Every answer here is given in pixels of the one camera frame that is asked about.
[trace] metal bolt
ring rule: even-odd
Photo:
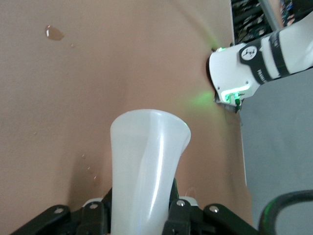
[[[98,204],[91,204],[89,208],[90,209],[96,209],[97,207],[98,207]]]
[[[217,213],[217,212],[219,212],[220,210],[219,210],[219,208],[216,207],[216,206],[210,206],[210,211],[212,211],[212,212],[214,212],[214,213]]]
[[[64,211],[63,208],[57,208],[57,209],[54,211],[54,213],[55,213],[55,214],[60,214],[60,213],[62,213],[63,211]]]
[[[183,200],[178,200],[176,204],[179,205],[180,207],[183,207],[185,205],[185,202]]]

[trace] beige table surface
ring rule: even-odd
[[[180,195],[252,221],[240,118],[213,102],[205,74],[211,48],[232,41],[229,1],[5,0],[0,9],[1,234],[52,205],[76,210],[106,194],[111,123],[142,108],[191,129]],[[64,38],[47,38],[47,25]]]

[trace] robotic arm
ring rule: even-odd
[[[215,88],[215,102],[239,110],[264,83],[313,66],[313,12],[301,21],[250,43],[218,49],[206,71]]]

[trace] white plastic cup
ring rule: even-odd
[[[190,129],[177,116],[134,110],[111,126],[112,235],[160,235]]]

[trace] gray floor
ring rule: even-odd
[[[242,133],[255,227],[274,197],[313,189],[313,69],[264,84],[243,103]],[[313,203],[282,211],[278,234],[313,234]]]

